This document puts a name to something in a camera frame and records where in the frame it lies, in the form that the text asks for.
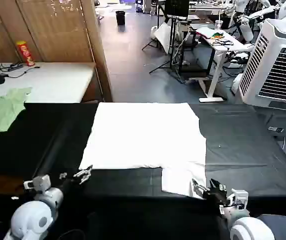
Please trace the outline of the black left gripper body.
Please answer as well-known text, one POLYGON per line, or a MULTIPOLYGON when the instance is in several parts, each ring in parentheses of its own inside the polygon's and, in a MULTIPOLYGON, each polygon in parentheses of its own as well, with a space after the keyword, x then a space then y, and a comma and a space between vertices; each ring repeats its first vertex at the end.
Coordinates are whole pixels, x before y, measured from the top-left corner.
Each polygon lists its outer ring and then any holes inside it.
POLYGON ((77 187, 77 180, 74 173, 62 172, 51 179, 51 187, 59 189, 64 195, 77 187))

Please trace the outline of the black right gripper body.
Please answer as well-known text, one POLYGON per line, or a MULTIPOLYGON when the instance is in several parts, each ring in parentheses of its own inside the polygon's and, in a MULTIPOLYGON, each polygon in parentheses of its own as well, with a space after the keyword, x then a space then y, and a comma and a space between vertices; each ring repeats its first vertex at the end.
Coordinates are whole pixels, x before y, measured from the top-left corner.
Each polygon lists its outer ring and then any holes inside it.
POLYGON ((226 207, 230 204, 227 196, 227 187, 213 178, 209 181, 209 188, 203 192, 203 198, 216 206, 226 207))

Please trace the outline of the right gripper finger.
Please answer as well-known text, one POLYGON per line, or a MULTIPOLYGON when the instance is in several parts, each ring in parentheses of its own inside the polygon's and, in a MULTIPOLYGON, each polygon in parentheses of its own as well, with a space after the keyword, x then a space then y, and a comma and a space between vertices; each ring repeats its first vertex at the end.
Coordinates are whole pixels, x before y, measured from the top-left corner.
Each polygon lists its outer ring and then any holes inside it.
POLYGON ((193 178, 192 187, 194 192, 207 192, 208 189, 205 186, 198 184, 198 182, 193 178))
POLYGON ((206 192, 207 190, 206 189, 203 189, 201 187, 194 187, 193 189, 193 197, 194 198, 197 198, 197 199, 201 199, 201 200, 204 200, 205 197, 204 197, 204 193, 206 192))

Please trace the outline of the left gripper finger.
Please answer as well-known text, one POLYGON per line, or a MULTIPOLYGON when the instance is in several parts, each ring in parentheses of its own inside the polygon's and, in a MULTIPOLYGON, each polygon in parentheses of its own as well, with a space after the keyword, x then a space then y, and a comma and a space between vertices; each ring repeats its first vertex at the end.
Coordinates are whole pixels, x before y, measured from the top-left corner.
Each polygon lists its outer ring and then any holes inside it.
POLYGON ((79 174, 81 174, 81 175, 88 175, 88 174, 91 173, 92 168, 93 168, 93 166, 90 165, 90 166, 88 166, 87 168, 82 169, 82 170, 79 172, 79 174))
POLYGON ((73 175, 73 182, 82 185, 91 176, 91 170, 80 170, 73 175))

